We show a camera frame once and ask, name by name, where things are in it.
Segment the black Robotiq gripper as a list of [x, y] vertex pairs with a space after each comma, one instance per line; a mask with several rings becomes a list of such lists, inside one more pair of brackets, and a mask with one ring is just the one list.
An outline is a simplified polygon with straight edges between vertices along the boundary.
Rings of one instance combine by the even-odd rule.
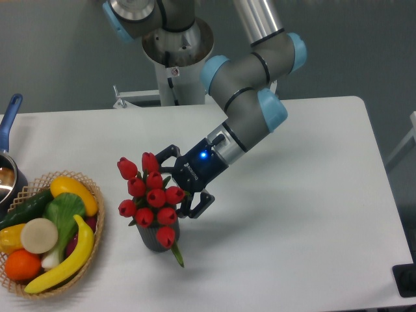
[[[174, 144], [156, 154], [159, 172], [171, 174], [180, 188], [191, 193], [184, 197], [176, 211], [179, 218], [198, 218], [215, 201], [212, 194], [202, 190], [229, 167], [215, 150], [216, 146], [224, 140], [224, 137], [216, 137], [211, 142], [204, 138], [182, 156], [179, 147]], [[172, 157], [176, 158], [174, 165], [163, 166], [163, 163]], [[195, 192], [200, 192], [200, 198], [192, 208]]]

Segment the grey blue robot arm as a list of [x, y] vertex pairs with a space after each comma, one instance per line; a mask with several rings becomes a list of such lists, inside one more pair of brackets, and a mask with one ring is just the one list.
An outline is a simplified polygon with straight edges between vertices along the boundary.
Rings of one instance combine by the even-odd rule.
[[105, 1], [103, 11], [126, 42], [140, 38], [155, 66], [161, 105], [202, 104], [213, 98], [227, 118], [186, 154], [169, 146], [156, 158], [175, 157], [166, 168], [187, 192], [177, 210], [197, 218], [214, 197], [206, 186], [287, 119], [270, 85], [303, 66], [302, 39], [285, 31], [272, 1], [235, 1], [251, 53], [232, 61], [212, 56], [210, 26], [195, 15], [193, 1]]

